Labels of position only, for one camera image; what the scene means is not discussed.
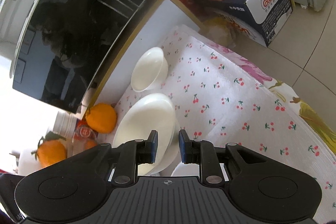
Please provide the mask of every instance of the white wooden panel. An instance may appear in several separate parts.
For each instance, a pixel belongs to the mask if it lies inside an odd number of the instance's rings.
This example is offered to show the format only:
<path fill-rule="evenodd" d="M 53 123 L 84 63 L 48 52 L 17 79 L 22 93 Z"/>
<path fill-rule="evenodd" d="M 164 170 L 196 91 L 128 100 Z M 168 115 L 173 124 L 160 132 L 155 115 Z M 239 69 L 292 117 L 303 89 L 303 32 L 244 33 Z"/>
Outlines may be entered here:
<path fill-rule="evenodd" d="M 131 82 L 133 68 L 141 55 L 148 49 L 157 46 L 174 26 L 181 24 L 199 31 L 198 25 L 179 7 L 171 0 L 164 0 L 140 30 L 115 67 L 98 96 L 96 104 L 117 103 Z"/>

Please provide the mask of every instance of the tile floor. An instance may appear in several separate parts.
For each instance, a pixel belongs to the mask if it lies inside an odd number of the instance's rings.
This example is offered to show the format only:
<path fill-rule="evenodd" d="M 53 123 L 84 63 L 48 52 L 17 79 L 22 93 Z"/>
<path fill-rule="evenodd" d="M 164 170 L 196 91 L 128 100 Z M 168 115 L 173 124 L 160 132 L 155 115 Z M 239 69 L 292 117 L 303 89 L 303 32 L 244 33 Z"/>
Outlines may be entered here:
<path fill-rule="evenodd" d="M 269 48 L 239 36 L 235 52 L 284 81 L 336 131 L 336 4 L 297 5 Z"/>

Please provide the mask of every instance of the cherry print tablecloth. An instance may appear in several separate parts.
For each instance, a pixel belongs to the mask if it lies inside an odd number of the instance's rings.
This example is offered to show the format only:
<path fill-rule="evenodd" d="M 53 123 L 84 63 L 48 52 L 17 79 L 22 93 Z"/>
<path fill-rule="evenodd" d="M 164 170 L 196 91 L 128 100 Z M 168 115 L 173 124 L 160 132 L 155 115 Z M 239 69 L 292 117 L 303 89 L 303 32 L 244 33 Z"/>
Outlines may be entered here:
<path fill-rule="evenodd" d="M 165 83 L 141 93 L 129 86 L 115 106 L 117 126 L 142 97 L 164 93 L 190 138 L 222 147 L 236 142 L 313 176 L 323 192 L 315 220 L 336 219 L 335 157 L 290 102 L 264 86 L 272 78 L 185 26 L 175 27 L 161 45 L 169 64 Z M 279 83 L 274 80 L 274 88 Z M 116 129 L 103 141 L 112 143 Z"/>

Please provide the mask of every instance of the crosshair symbol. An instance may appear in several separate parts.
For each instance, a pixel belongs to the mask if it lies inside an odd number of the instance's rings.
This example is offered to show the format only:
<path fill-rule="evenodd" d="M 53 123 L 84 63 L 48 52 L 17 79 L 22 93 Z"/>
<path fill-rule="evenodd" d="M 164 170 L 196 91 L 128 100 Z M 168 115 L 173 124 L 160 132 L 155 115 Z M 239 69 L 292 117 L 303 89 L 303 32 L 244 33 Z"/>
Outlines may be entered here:
<path fill-rule="evenodd" d="M 172 184 L 172 183 L 173 183 L 173 181 L 171 181 L 171 180 L 167 179 L 167 180 L 165 180 L 163 183 L 164 183 L 164 184 L 166 184 L 166 185 L 170 185 L 170 184 Z"/>

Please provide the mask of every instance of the cardboard box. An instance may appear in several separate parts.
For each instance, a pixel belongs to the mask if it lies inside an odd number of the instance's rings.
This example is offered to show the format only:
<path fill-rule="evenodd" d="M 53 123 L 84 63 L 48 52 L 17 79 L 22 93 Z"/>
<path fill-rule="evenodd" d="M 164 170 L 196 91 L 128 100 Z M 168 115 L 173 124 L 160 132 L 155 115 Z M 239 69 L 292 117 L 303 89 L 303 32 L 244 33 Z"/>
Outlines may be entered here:
<path fill-rule="evenodd" d="M 268 47 L 292 13 L 291 0 L 195 0 L 247 37 Z"/>

